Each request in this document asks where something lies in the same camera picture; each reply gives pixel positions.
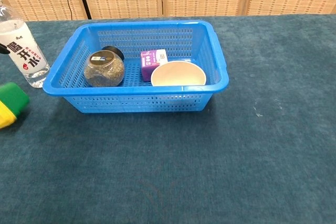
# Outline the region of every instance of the purple box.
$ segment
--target purple box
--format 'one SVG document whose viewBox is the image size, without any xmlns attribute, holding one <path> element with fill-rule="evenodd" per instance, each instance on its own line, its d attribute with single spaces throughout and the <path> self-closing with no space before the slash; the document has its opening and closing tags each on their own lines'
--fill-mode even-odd
<svg viewBox="0 0 336 224">
<path fill-rule="evenodd" d="M 154 69 L 167 62 L 165 49 L 141 52 L 141 74 L 143 81 L 150 81 Z"/>
</svg>

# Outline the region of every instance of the teal carpet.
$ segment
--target teal carpet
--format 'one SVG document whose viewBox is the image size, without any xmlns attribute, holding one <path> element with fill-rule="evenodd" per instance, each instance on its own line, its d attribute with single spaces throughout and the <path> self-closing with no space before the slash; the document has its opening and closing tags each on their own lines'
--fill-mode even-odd
<svg viewBox="0 0 336 224">
<path fill-rule="evenodd" d="M 0 131 L 0 222 L 336 223 L 336 16 L 204 20 L 230 84 L 199 113 L 81 114 L 0 56 L 31 99 Z M 52 63 L 86 22 L 28 26 Z"/>
</svg>

